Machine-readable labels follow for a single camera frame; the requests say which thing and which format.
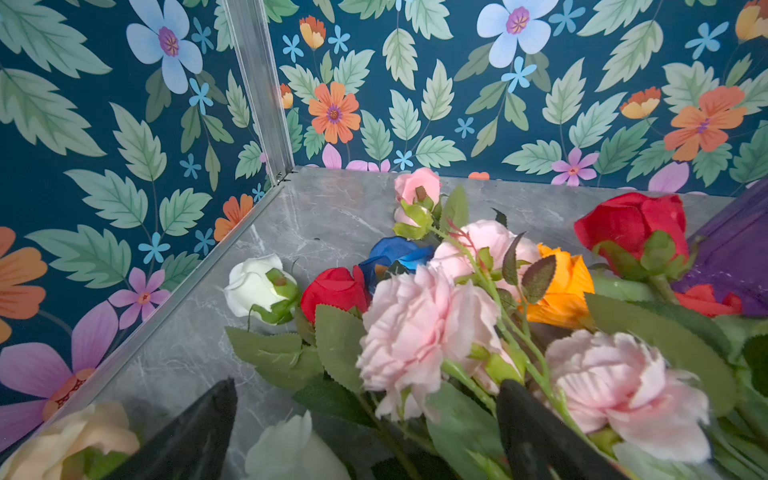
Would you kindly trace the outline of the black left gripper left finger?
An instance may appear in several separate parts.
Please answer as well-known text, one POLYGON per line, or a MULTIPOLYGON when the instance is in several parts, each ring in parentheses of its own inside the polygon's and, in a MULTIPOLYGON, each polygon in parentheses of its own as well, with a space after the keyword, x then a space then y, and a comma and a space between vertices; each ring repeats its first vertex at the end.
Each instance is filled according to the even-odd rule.
POLYGON ((106 478, 218 479, 237 402, 235 381, 217 382, 106 478))

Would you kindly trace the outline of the blue rose stem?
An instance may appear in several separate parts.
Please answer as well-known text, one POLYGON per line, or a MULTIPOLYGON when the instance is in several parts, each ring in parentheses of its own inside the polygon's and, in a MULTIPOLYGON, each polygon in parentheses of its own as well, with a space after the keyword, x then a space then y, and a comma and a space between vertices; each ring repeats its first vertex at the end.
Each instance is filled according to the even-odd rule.
POLYGON ((382 280, 414 273, 432 259, 434 250, 433 246, 398 236, 381 239, 373 246, 368 258, 359 264, 368 292, 373 295, 382 280))

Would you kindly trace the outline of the pink carnation spray stem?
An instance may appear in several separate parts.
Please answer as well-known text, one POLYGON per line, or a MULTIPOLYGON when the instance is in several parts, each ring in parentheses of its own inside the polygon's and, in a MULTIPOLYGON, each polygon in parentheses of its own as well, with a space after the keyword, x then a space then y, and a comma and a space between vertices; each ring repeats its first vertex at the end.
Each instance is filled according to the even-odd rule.
POLYGON ((440 413, 427 401, 442 387, 447 361, 460 365, 489 397, 498 394, 503 374, 524 375, 526 357, 509 353, 497 331, 501 308, 475 273, 482 251, 490 255, 490 271, 496 271, 513 249, 523 263, 517 274, 523 276, 545 259, 538 245, 497 221, 480 220, 461 228, 457 242, 443 241, 414 273, 378 284, 363 315, 366 335, 357 362, 365 389, 384 395, 378 418, 400 426, 420 418, 440 427, 451 420, 478 426, 464 410, 440 413))

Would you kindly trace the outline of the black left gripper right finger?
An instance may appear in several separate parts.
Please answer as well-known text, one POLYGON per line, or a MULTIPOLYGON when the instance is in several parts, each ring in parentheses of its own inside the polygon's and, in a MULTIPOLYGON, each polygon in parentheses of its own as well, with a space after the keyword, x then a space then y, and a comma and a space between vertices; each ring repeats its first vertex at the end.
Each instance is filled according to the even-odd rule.
POLYGON ((515 479, 626 477, 513 380, 501 383, 496 414, 501 444, 515 479))

